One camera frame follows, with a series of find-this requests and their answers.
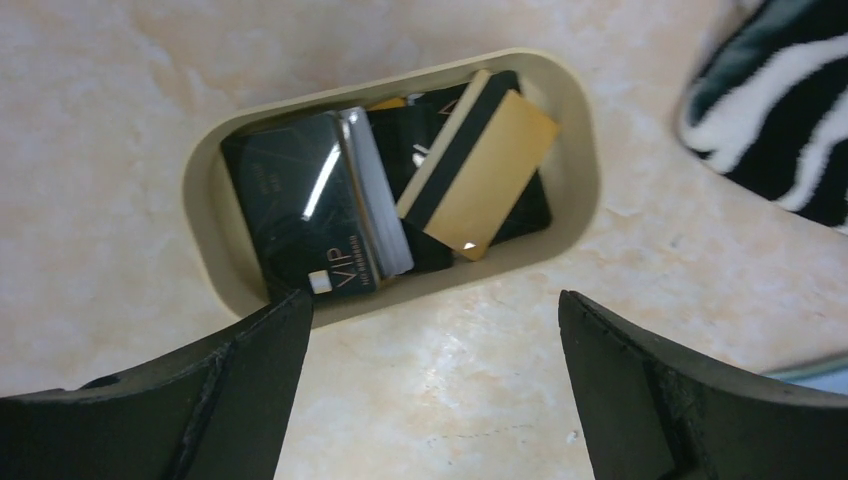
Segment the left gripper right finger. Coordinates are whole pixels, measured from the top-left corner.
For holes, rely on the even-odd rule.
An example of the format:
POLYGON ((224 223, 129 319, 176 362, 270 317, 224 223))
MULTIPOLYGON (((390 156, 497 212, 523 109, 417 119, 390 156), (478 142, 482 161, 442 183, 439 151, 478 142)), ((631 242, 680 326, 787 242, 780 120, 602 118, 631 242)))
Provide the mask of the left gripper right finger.
POLYGON ((843 479, 847 398, 728 365, 576 291, 558 322, 598 479, 843 479))

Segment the gold magnetic stripe card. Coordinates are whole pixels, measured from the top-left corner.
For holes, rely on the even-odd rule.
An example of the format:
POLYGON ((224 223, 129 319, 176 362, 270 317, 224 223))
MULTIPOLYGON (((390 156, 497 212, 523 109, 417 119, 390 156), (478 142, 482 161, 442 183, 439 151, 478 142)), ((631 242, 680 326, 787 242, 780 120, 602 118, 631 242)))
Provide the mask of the gold magnetic stripe card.
POLYGON ((398 216, 466 259, 482 259, 559 130, 492 72, 476 72, 397 200, 398 216))

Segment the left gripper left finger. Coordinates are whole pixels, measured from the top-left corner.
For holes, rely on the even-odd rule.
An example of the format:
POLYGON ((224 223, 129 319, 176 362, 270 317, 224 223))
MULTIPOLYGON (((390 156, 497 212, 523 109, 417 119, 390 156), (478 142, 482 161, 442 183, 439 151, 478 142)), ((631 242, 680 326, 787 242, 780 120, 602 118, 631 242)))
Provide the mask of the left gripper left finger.
POLYGON ((76 390, 1 401, 5 479, 271 479, 313 304, 282 301, 76 390))

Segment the light blue card holder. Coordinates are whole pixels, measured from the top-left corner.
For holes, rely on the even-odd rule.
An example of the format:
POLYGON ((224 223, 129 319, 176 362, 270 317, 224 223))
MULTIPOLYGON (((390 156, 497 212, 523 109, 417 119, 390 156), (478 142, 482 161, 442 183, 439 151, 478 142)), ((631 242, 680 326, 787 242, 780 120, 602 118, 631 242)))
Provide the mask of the light blue card holder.
POLYGON ((776 368, 763 376, 824 392, 847 394, 847 354, 776 368))

